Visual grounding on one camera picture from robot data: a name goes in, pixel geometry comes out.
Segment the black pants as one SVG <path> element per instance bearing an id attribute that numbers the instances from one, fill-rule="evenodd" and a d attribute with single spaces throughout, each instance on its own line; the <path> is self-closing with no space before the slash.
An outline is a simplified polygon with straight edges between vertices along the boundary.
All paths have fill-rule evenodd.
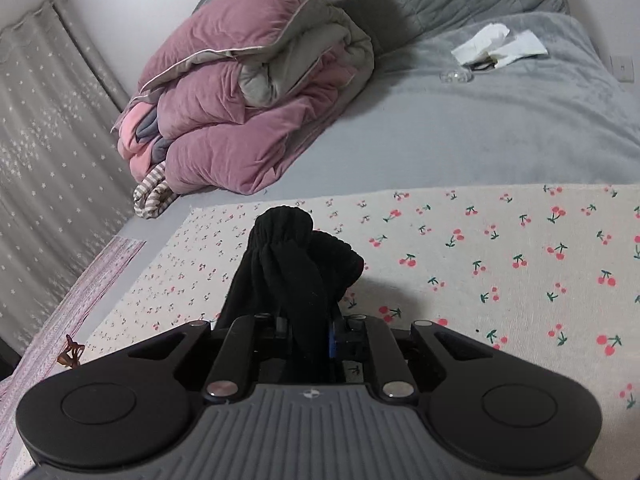
<path id="1" fill-rule="evenodd" d="M 277 206 L 256 218 L 215 327 L 266 314 L 290 331 L 280 379 L 285 384 L 339 384 L 343 363 L 331 356 L 338 303 L 359 280 L 364 260 L 352 246 L 314 229 L 308 212 Z"/>

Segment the brown hair claw clip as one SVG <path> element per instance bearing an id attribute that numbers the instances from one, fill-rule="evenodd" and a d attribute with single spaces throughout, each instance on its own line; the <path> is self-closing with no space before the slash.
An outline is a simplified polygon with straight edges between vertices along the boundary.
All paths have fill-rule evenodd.
<path id="1" fill-rule="evenodd" d="M 62 367 L 74 368 L 80 367 L 80 359 L 85 352 L 85 346 L 74 341 L 72 336 L 65 336 L 66 345 L 64 350 L 56 358 L 56 362 Z"/>

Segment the cherry print bed mat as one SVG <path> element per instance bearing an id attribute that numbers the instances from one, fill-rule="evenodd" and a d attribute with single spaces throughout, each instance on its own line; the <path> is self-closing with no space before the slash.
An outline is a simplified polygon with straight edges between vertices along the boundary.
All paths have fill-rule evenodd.
<path id="1" fill-rule="evenodd" d="M 422 188 L 303 198 L 364 260 L 347 313 L 426 318 L 587 387 L 603 414 L 588 465 L 639 474 L 639 190 L 634 185 Z M 77 339 L 86 360 L 191 318 L 216 318 L 263 202 L 192 208 L 114 310 Z M 12 441 L 4 478 L 32 463 Z"/>

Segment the pink striped blanket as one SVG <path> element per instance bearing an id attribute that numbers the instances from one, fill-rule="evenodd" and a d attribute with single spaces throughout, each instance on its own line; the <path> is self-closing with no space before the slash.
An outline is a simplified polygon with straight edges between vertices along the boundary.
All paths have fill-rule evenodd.
<path id="1" fill-rule="evenodd" d="M 16 437 L 15 411 L 22 396 L 55 369 L 66 346 L 93 308 L 145 245 L 143 240 L 116 235 L 96 256 L 27 347 L 9 378 L 1 382 L 1 460 L 6 461 Z"/>

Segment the striped folded garment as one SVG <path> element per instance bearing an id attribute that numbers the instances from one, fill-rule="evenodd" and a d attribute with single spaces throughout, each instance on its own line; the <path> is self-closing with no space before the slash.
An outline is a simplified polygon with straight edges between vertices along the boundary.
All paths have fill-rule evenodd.
<path id="1" fill-rule="evenodd" d="M 160 162 L 134 189 L 132 199 L 137 217 L 155 219 L 178 198 L 167 183 L 165 170 L 166 162 Z"/>

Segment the grey star curtain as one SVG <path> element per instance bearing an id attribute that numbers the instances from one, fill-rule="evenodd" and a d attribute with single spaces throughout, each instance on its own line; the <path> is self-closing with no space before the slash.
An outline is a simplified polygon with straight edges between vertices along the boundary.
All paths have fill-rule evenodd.
<path id="1" fill-rule="evenodd" d="M 126 92 L 70 0 L 1 32 L 1 339 L 24 353 L 132 216 L 112 125 Z"/>

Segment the pink folded garment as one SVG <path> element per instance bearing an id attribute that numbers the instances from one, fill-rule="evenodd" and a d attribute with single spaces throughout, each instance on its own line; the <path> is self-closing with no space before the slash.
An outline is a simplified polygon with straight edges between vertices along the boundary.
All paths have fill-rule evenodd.
<path id="1" fill-rule="evenodd" d="M 165 161 L 170 142 L 160 134 L 155 105 L 134 104 L 122 116 L 117 133 L 117 151 L 128 162 L 131 175 L 138 183 Z"/>

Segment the folded mauve grey comforter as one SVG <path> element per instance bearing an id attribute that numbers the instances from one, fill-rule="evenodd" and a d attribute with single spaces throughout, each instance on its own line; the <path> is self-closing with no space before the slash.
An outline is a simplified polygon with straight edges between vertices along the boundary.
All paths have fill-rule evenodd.
<path id="1" fill-rule="evenodd" d="M 146 62 L 134 104 L 156 106 L 178 194 L 276 182 L 374 69 L 370 37 L 332 0 L 209 0 Z"/>

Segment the clear glass object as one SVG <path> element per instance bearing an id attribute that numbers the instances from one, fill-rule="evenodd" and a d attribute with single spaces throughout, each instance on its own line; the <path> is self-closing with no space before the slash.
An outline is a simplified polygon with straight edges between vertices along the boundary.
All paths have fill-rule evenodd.
<path id="1" fill-rule="evenodd" d="M 440 81 L 444 84 L 467 84 L 473 80 L 473 77 L 473 73 L 464 67 L 445 70 L 439 75 Z"/>

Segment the grey bed sheet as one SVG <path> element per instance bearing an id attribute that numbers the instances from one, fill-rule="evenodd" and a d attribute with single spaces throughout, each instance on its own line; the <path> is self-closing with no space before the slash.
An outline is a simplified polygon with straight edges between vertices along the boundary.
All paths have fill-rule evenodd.
<path id="1" fill-rule="evenodd" d="M 145 242 L 87 318 L 88 335 L 114 310 L 192 208 L 263 202 L 298 207 L 303 198 L 422 188 L 523 185 L 634 185 L 639 189 L 639 110 L 606 71 L 582 28 L 564 14 L 506 19 L 547 47 L 529 58 L 444 84 L 450 50 L 472 36 L 465 27 L 420 39 L 378 60 L 367 88 L 345 114 L 269 188 L 180 198 L 126 234 Z"/>

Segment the white tissue paper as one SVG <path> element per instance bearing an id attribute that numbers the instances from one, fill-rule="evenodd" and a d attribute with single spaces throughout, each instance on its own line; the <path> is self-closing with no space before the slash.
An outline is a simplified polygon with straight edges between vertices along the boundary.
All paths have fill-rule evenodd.
<path id="1" fill-rule="evenodd" d="M 522 58 L 546 56 L 548 50 L 529 29 L 514 34 L 505 24 L 490 23 L 451 54 L 461 66 L 482 72 L 506 67 Z"/>

